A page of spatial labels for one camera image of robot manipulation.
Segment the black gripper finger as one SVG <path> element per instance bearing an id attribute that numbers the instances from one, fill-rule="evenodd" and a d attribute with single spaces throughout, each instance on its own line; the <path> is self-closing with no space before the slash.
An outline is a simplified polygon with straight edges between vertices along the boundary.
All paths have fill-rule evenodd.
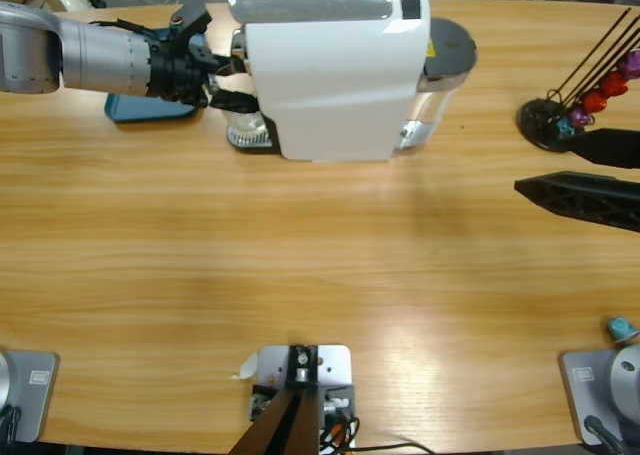
<path id="1" fill-rule="evenodd" d="M 581 172 L 556 172 L 514 182 L 516 192 L 555 215 L 639 232 L 639 184 Z"/>
<path id="2" fill-rule="evenodd" d="M 569 150 L 597 165 L 624 169 L 639 168 L 639 132 L 601 128 L 578 136 Z"/>

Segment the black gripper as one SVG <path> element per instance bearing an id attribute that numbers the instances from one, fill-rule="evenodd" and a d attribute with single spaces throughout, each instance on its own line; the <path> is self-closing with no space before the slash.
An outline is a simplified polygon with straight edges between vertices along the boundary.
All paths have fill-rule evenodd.
<path id="1" fill-rule="evenodd" d="M 249 74 L 250 66 L 242 58 L 213 54 L 198 45 L 178 50 L 166 40 L 148 41 L 150 78 L 148 96 L 169 102 L 180 102 L 198 108 L 211 108 L 251 114 L 260 111 L 258 99 L 251 94 L 218 90 L 209 98 L 205 87 L 210 77 Z"/>

